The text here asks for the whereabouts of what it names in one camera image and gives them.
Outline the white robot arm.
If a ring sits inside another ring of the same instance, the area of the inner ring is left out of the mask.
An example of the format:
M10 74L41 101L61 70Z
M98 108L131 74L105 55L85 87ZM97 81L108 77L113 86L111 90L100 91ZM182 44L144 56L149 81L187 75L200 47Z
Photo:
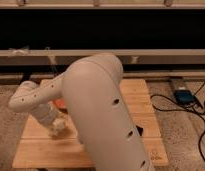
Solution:
M21 83L9 107L46 119L48 103L62 98L96 171L155 171L120 91L122 75L118 57L92 55L42 86Z

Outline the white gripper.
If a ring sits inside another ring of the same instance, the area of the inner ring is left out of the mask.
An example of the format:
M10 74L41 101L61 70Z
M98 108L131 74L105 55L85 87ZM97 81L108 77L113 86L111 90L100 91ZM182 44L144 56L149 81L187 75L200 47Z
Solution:
M37 120L38 123L44 127L48 127L55 121L59 112L49 103L45 103L33 108L30 111L30 114Z

